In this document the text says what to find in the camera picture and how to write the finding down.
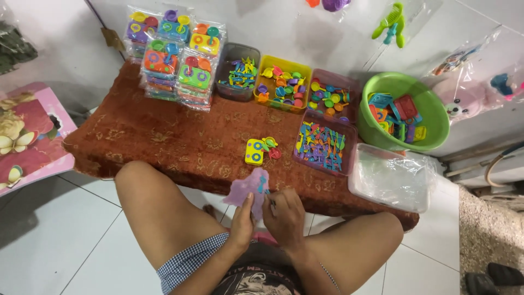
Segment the green toy comb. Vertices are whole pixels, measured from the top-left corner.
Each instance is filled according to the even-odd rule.
[[[376,39],[380,35],[382,35],[382,32],[386,29],[391,27],[394,23],[396,23],[399,18],[402,16],[402,9],[403,5],[402,3],[396,2],[393,3],[393,10],[386,16],[383,20],[380,21],[380,25],[378,28],[375,29],[373,32],[373,35],[371,35],[371,39]],[[400,27],[401,24],[398,24],[397,26],[397,32],[399,31],[398,27]]]
[[[404,25],[406,24],[403,15],[400,15],[400,18],[398,19],[397,23],[397,33],[395,34],[397,36],[397,46],[398,48],[403,48],[405,40],[404,36],[402,35],[402,31],[404,30]]]

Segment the person's leg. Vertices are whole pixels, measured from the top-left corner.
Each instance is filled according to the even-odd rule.
[[[306,241],[341,293],[349,295],[386,263],[403,235],[397,217],[378,213],[339,223]]]
[[[131,230],[155,270],[184,249],[226,229],[191,204],[167,176],[133,161],[115,177],[116,191]]]

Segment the person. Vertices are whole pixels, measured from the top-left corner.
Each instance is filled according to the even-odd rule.
[[[126,164],[115,183],[166,295],[351,294],[403,238],[400,221],[390,213],[360,216],[304,237],[302,202],[293,189],[284,189],[266,196],[263,205],[264,224],[277,248],[252,242],[252,194],[236,209],[228,232],[147,163]]]

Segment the checkered shorts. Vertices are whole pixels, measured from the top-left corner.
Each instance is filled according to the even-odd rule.
[[[160,285],[162,286],[164,295],[168,295],[193,274],[208,258],[224,245],[227,238],[229,238],[229,233],[218,234],[207,238],[176,254],[162,265],[157,270],[157,275],[160,277]],[[324,270],[338,289],[329,272],[325,268]]]

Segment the plastic container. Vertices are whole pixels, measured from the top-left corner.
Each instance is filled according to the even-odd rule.
[[[265,69],[272,68],[273,65],[278,66],[280,69],[282,69],[283,72],[288,72],[288,73],[299,72],[302,75],[302,77],[304,78],[303,85],[306,87],[303,98],[300,99],[300,101],[302,101],[302,106],[297,107],[294,105],[285,104],[283,102],[273,101],[273,99],[276,97],[275,95],[275,90],[277,88],[276,81],[274,78],[267,78],[262,75]],[[287,61],[285,59],[280,59],[274,56],[264,55],[262,56],[262,61],[260,62],[260,66],[258,67],[258,70],[259,70],[259,74],[258,74],[257,80],[255,81],[255,90],[253,91],[253,93],[255,94],[255,102],[257,104],[261,104],[262,106],[275,108],[277,110],[282,110],[282,111],[295,113],[295,114],[304,113],[306,106],[308,104],[308,96],[309,96],[308,85],[311,80],[311,68],[310,67],[301,65],[301,64],[297,64],[296,62]],[[267,100],[260,96],[260,92],[257,89],[258,86],[260,86],[260,83],[263,83],[268,89],[267,91],[269,93],[269,99]]]
[[[365,143],[356,145],[347,179],[351,193],[371,202],[415,213],[429,208],[434,181],[427,166]]]
[[[311,81],[309,84],[309,96],[308,96],[308,103],[314,102],[317,104],[317,111],[320,110],[322,113],[326,113],[327,107],[324,105],[324,103],[321,101],[315,102],[311,99],[311,97],[314,95],[314,92],[311,90],[311,83],[314,79],[319,79],[320,84],[326,84],[334,86],[335,88],[342,88],[342,89],[349,89],[350,90],[350,103],[344,107],[344,109],[341,112],[336,111],[335,115],[333,115],[333,118],[339,119],[340,117],[346,117],[348,121],[351,124],[354,124],[357,121],[358,116],[358,104],[361,100],[361,93],[362,90],[360,88],[360,83],[358,83],[357,80],[354,80],[350,77],[345,77],[333,72],[329,72],[322,69],[314,69],[313,75],[311,76]]]
[[[215,80],[216,89],[221,97],[240,102],[248,102],[253,99],[253,89],[240,89],[219,83],[219,80],[228,80],[230,71],[235,70],[235,66],[231,62],[247,57],[255,60],[255,67],[260,66],[260,51],[258,49],[237,43],[226,43],[224,46]]]
[[[313,169],[316,169],[316,170],[319,170],[319,171],[322,171],[324,173],[328,173],[334,176],[350,175],[353,169],[353,155],[355,153],[355,147],[356,147],[357,138],[358,138],[357,129],[353,125],[348,125],[332,117],[326,117],[323,114],[320,114],[316,111],[306,110],[302,118],[301,124],[299,126],[299,132],[297,135],[297,140],[295,142],[300,141],[300,127],[302,127],[302,122],[307,122],[307,123],[314,122],[316,124],[319,124],[320,127],[328,127],[332,129],[333,131],[346,136],[345,141],[344,141],[345,147],[342,149],[342,163],[341,163],[342,170],[333,171],[329,168],[324,168],[322,165],[313,164],[312,162],[304,160],[304,158],[300,157],[297,149],[293,149],[293,156],[292,156],[293,160],[302,165],[306,165],[310,168],[313,168]]]
[[[391,93],[394,99],[404,94],[411,95],[422,121],[416,126],[425,126],[425,139],[405,143],[391,136],[373,118],[367,97],[370,93]],[[438,148],[447,139],[450,123],[446,109],[439,97],[417,79],[397,72],[383,72],[373,76],[364,86],[357,120],[358,134],[371,145],[390,151],[413,150],[427,152]]]

